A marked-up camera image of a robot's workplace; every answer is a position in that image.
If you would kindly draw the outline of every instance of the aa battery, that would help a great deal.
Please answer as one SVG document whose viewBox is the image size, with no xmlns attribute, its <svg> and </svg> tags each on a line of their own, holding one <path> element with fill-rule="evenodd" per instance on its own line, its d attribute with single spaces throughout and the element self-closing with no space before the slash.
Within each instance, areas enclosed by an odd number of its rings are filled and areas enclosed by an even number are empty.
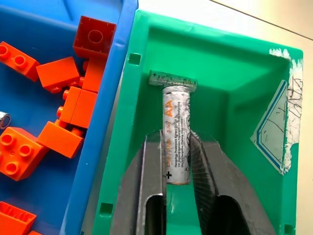
<svg viewBox="0 0 313 235">
<path fill-rule="evenodd" d="M 158 72 L 151 70 L 149 73 L 149 84 L 154 86 L 184 86 L 189 89 L 189 92 L 195 92 L 197 81 L 189 77 L 183 77 L 166 72 Z"/>
<path fill-rule="evenodd" d="M 185 185 L 190 181 L 190 93 L 189 88 L 163 89 L 163 133 L 167 182 Z"/>
</svg>

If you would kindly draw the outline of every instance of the orange 2x2 lego brick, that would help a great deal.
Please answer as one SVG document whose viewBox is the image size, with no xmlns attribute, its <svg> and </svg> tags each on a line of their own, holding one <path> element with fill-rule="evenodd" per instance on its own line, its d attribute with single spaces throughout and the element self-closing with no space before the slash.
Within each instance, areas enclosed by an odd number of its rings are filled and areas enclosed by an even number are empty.
<svg viewBox="0 0 313 235">
<path fill-rule="evenodd" d="M 84 63 L 86 74 L 85 77 L 81 77 L 79 80 L 79 85 L 82 87 L 83 90 L 96 93 L 99 92 L 105 66 L 105 59 L 99 59 L 94 57 L 90 58 L 89 61 L 86 61 Z"/>
<path fill-rule="evenodd" d="M 83 132 L 76 128 L 68 131 L 64 129 L 65 126 L 66 124 L 59 120 L 56 123 L 49 121 L 38 136 L 37 142 L 68 158 L 74 158 L 83 143 Z"/>
<path fill-rule="evenodd" d="M 40 64 L 6 42 L 0 43 L 0 62 L 23 74 L 33 82 L 38 80 L 36 67 Z"/>
<path fill-rule="evenodd" d="M 15 181 L 35 170 L 48 149 L 21 128 L 8 127 L 0 136 L 0 172 Z"/>
<path fill-rule="evenodd" d="M 86 16 L 80 18 L 73 48 L 77 56 L 107 58 L 116 25 Z"/>
<path fill-rule="evenodd" d="M 0 202 L 0 235 L 26 235 L 36 215 Z"/>
<path fill-rule="evenodd" d="M 97 93 L 71 87 L 64 92 L 63 98 L 66 99 L 64 107 L 61 106 L 57 112 L 60 121 L 88 128 Z"/>
<path fill-rule="evenodd" d="M 79 83 L 80 76 L 73 57 L 40 65 L 36 69 L 43 88 L 51 93 L 58 93 L 63 87 Z"/>
</svg>

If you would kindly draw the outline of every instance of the metal piece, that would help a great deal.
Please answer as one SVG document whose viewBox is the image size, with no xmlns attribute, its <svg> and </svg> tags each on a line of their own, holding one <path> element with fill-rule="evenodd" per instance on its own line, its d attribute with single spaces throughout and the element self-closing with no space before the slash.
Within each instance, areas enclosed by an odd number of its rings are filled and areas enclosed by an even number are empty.
<svg viewBox="0 0 313 235">
<path fill-rule="evenodd" d="M 190 92 L 195 92 L 197 89 L 197 81 L 188 77 L 182 77 L 170 73 L 150 71 L 149 84 L 154 86 L 183 86 L 189 88 Z"/>
<path fill-rule="evenodd" d="M 11 115 L 0 111 L 0 129 L 3 130 L 10 125 Z"/>
<path fill-rule="evenodd" d="M 160 131 L 146 136 L 123 178 L 110 235 L 164 235 L 166 179 Z"/>
<path fill-rule="evenodd" d="M 202 235 L 275 235 L 254 189 L 218 142 L 192 132 L 190 147 Z"/>
<path fill-rule="evenodd" d="M 167 182 L 185 185 L 190 181 L 190 94 L 182 86 L 163 89 L 163 132 Z"/>
</svg>

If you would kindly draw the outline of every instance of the lego brick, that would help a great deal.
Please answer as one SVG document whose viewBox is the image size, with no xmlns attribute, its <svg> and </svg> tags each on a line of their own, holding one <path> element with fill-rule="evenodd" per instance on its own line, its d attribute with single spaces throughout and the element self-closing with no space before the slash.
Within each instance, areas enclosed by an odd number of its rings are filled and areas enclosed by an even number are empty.
<svg viewBox="0 0 313 235">
<path fill-rule="evenodd" d="M 97 93 L 81 90 L 70 124 L 88 128 Z"/>
<path fill-rule="evenodd" d="M 32 81 L 38 80 L 36 67 L 40 64 L 30 56 L 17 50 L 6 42 L 0 43 L 0 62 L 23 74 Z"/>
<path fill-rule="evenodd" d="M 42 235 L 42 234 L 35 232 L 35 231 L 31 231 L 28 235 Z"/>
<path fill-rule="evenodd" d="M 0 234 L 26 235 L 36 219 L 36 215 L 21 210 L 8 203 L 0 202 Z"/>
<path fill-rule="evenodd" d="M 79 83 L 79 73 L 73 57 L 40 65 L 36 69 L 43 88 L 51 93 L 58 93 L 63 87 Z"/>
<path fill-rule="evenodd" d="M 0 172 L 15 181 L 35 170 L 48 149 L 21 128 L 8 127 L 0 136 Z"/>
<path fill-rule="evenodd" d="M 70 87 L 69 90 L 65 90 L 63 93 L 63 99 L 65 100 L 64 106 L 59 107 L 57 117 L 60 121 L 70 123 L 79 95 L 80 88 Z"/>
<path fill-rule="evenodd" d="M 55 123 L 49 121 L 37 142 L 68 157 L 74 158 L 83 143 L 82 132 L 73 128 L 72 131 L 64 129 L 63 122 L 57 120 Z"/>
<path fill-rule="evenodd" d="M 73 48 L 78 57 L 107 58 L 116 25 L 82 16 L 76 32 Z"/>
<path fill-rule="evenodd" d="M 98 93 L 106 62 L 105 59 L 94 57 L 89 59 L 85 77 L 79 80 L 83 90 Z"/>
</svg>

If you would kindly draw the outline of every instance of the square hole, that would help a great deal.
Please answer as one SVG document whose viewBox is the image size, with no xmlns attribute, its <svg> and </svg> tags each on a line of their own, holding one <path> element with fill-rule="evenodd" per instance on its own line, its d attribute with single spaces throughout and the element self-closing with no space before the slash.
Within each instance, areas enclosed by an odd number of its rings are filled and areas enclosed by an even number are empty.
<svg viewBox="0 0 313 235">
<path fill-rule="evenodd" d="M 113 211 L 113 204 L 101 203 L 100 215 L 111 215 Z"/>
<path fill-rule="evenodd" d="M 141 55 L 137 53 L 131 53 L 129 55 L 128 63 L 139 65 L 140 64 Z"/>
<path fill-rule="evenodd" d="M 292 234 L 293 231 L 294 231 L 294 228 L 292 225 L 285 224 L 285 226 L 284 226 L 284 233 L 285 234 Z"/>
</svg>

